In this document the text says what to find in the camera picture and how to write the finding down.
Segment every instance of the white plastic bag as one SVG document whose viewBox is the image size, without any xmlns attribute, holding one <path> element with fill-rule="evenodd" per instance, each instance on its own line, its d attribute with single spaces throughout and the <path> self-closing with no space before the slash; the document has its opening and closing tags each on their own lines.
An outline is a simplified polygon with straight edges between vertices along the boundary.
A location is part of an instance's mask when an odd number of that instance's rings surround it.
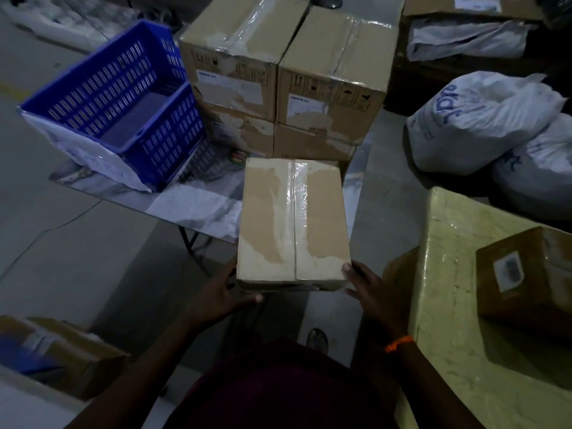
<svg viewBox="0 0 572 429">
<path fill-rule="evenodd" d="M 572 221 L 572 116 L 559 114 L 535 139 L 506 152 L 491 171 L 527 216 Z"/>
<path fill-rule="evenodd" d="M 526 35 L 536 28 L 522 21 L 471 23 L 458 20 L 415 19 L 411 23 L 407 58 L 436 60 L 455 54 L 520 58 Z"/>
<path fill-rule="evenodd" d="M 566 102 L 544 77 L 477 71 L 451 81 L 407 119 L 415 164 L 465 176 L 532 140 Z"/>
</svg>

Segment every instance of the table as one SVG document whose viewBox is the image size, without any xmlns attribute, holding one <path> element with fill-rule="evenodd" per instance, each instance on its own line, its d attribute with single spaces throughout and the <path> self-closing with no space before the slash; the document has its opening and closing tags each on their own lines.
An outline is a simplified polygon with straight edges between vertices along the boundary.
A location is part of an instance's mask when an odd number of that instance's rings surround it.
<svg viewBox="0 0 572 429">
<path fill-rule="evenodd" d="M 428 198 L 409 331 L 487 428 L 572 422 L 572 351 L 476 314 L 475 251 L 537 225 L 442 188 Z M 403 396 L 396 416 L 417 427 Z"/>
<path fill-rule="evenodd" d="M 371 137 L 358 147 L 343 182 L 348 233 L 358 208 Z M 107 200 L 179 226 L 189 254 L 202 266 L 192 246 L 199 233 L 237 244 L 248 156 L 229 146 L 204 141 L 189 162 L 161 193 L 140 192 L 92 172 L 69 159 L 49 179 L 96 198 Z M 194 232 L 191 239 L 186 229 Z"/>
</svg>

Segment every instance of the person's left hand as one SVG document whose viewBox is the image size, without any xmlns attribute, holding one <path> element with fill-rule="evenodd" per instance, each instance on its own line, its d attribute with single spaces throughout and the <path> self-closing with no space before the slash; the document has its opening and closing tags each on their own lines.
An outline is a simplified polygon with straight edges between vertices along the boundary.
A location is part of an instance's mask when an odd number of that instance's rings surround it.
<svg viewBox="0 0 572 429">
<path fill-rule="evenodd" d="M 231 313 L 262 302 L 260 293 L 236 297 L 228 292 L 226 282 L 235 267 L 236 255 L 193 296 L 186 307 L 187 316 L 199 325 L 208 327 Z"/>
</svg>

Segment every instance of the table leg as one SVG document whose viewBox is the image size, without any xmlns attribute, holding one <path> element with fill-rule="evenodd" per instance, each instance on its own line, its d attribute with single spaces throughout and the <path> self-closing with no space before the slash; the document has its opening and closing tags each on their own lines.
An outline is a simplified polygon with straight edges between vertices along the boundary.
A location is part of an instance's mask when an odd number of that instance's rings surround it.
<svg viewBox="0 0 572 429">
<path fill-rule="evenodd" d="M 186 251 L 189 253 L 190 258 L 195 261 L 197 266 L 206 274 L 207 277 L 211 277 L 212 274 L 207 270 L 207 268 L 205 268 L 202 260 L 195 254 L 195 252 L 193 252 L 193 244 L 197 240 L 199 233 L 197 231 L 194 232 L 193 237 L 189 240 L 189 237 L 186 234 L 186 229 L 181 226 L 178 226 L 178 228 L 179 232 L 181 232 L 182 241 L 185 244 Z"/>
</svg>

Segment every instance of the yellow table surface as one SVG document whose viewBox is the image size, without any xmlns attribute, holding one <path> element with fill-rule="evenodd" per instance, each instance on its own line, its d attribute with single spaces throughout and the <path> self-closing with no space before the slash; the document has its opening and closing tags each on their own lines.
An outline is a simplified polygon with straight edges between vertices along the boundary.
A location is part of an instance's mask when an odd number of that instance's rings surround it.
<svg viewBox="0 0 572 429">
<path fill-rule="evenodd" d="M 537 223 L 442 188 L 428 198 L 409 331 L 485 427 L 572 428 L 572 351 L 476 314 L 475 251 Z M 416 428 L 402 396 L 401 428 Z"/>
</svg>

